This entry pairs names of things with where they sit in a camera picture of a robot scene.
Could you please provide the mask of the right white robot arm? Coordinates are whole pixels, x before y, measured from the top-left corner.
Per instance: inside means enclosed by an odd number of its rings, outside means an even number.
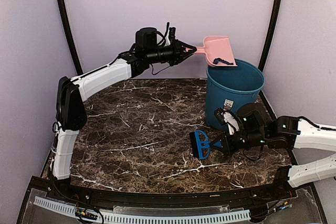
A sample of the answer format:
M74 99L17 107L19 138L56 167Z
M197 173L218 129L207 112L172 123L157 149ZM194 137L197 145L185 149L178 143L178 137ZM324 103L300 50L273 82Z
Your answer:
M304 116L280 116L273 120L257 103L243 105L236 114L218 108L214 115L229 131L211 141L210 146L227 156L257 146L335 152L335 126L315 124ZM335 178L334 154L307 164L279 168L275 183L268 187L268 195L278 200L287 193L288 185L296 188L327 178Z

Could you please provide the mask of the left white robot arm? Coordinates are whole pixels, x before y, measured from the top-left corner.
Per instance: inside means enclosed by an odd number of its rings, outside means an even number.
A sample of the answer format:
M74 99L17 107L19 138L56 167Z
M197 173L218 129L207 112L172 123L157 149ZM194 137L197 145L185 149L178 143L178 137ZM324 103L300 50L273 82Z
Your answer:
M74 189L62 180L70 177L74 143L87 122L83 103L113 84L139 76L156 63L168 63L172 67L196 53L195 46L175 38L175 30L168 26L162 34L153 27L142 28L135 33L131 48L119 53L114 61L91 72L59 80L50 172L59 180L53 191L61 200L74 197Z

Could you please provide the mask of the pink plastic dustpan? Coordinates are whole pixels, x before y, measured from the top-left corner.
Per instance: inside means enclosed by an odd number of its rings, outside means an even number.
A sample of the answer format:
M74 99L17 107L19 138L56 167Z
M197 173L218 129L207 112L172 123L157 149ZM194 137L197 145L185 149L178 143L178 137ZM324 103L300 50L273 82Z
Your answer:
M203 40L203 46L197 47L195 54L205 55L205 60L210 67L237 67L228 36L207 36ZM233 66L214 65L215 58L222 58L234 63Z

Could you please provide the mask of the blue hand brush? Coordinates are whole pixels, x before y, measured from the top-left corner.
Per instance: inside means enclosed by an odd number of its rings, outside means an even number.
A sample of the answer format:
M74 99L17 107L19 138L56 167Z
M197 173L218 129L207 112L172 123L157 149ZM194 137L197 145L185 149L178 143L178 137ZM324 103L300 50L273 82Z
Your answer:
M221 141L211 145L208 135L202 130L196 130L189 133L193 157L199 160L205 160L210 156L212 147L222 148Z

